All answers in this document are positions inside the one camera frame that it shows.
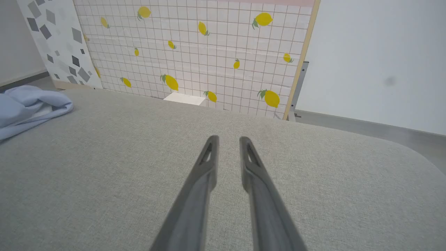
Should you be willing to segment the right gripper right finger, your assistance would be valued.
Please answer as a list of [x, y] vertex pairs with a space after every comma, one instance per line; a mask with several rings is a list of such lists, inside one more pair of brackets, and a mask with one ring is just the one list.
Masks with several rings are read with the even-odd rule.
[[239, 139], [241, 181], [250, 203], [253, 251], [308, 251], [250, 138]]

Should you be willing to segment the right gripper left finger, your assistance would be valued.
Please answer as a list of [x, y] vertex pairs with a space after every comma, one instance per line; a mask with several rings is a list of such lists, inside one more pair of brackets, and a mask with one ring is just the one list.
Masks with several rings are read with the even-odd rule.
[[149, 251], [205, 251], [210, 194], [217, 183], [219, 137], [210, 136]]

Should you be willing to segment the light blue polo shirt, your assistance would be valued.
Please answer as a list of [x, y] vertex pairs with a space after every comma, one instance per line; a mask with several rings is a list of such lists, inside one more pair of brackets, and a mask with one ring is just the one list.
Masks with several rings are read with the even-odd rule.
[[62, 92], [24, 85], [0, 93], [0, 142], [21, 134], [74, 108]]

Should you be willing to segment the white box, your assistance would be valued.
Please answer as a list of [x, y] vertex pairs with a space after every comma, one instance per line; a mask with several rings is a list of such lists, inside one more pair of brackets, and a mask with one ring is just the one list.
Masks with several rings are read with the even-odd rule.
[[178, 102], [183, 104], [190, 104], [196, 106], [206, 106], [206, 99], [204, 97], [186, 95], [182, 93], [172, 92], [163, 100]]

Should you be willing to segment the grey metal panel stand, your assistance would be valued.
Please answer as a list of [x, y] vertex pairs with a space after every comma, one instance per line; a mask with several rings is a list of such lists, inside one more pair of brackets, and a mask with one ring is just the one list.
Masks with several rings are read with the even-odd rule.
[[287, 118], [288, 121], [296, 122], [296, 115], [295, 115], [296, 104], [297, 104], [297, 101], [298, 101], [298, 98], [299, 98], [299, 95], [300, 95], [300, 92], [301, 92], [301, 88], [302, 88], [302, 85], [303, 85], [303, 81], [305, 79], [305, 75], [307, 73], [308, 65], [309, 65], [309, 62], [308, 61], [304, 61], [303, 64], [302, 64], [302, 67], [300, 68], [299, 77], [297, 79], [296, 88], [295, 88], [295, 91], [294, 91], [294, 93], [292, 95], [291, 106], [290, 106], [289, 113], [288, 113], [288, 118]]

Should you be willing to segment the lemon print grid panel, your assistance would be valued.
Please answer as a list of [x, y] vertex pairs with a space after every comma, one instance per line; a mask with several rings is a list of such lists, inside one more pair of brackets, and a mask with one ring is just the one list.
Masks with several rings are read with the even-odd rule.
[[74, 0], [106, 90], [291, 120], [321, 0]]

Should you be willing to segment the grey terrazzo pattern panel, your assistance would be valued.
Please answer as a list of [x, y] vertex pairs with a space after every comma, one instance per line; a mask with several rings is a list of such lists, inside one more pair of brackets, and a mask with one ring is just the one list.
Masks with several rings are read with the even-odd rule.
[[73, 0], [16, 0], [56, 88], [102, 89]]

